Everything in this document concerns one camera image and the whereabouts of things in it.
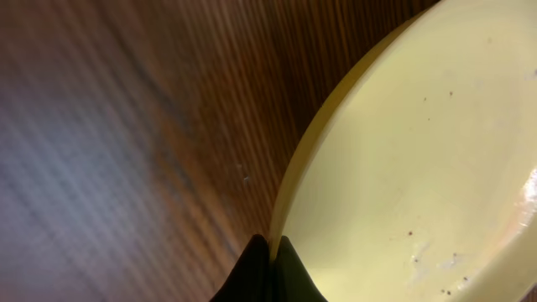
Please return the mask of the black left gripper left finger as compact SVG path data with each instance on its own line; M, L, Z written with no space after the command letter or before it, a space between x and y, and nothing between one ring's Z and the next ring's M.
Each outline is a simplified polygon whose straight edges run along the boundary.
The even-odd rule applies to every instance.
M263 302L267 296L269 245L262 235L251 237L247 246L211 302Z

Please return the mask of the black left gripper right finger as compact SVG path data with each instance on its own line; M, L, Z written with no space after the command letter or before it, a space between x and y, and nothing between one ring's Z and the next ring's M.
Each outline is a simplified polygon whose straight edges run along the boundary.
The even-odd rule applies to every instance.
M271 281L273 302L326 302L286 236L281 237Z

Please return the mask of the yellow plate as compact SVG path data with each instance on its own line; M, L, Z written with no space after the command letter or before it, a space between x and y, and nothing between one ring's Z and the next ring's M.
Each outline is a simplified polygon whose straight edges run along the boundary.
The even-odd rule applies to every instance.
M448 0L374 46L295 150L268 242L330 301L536 284L536 3Z

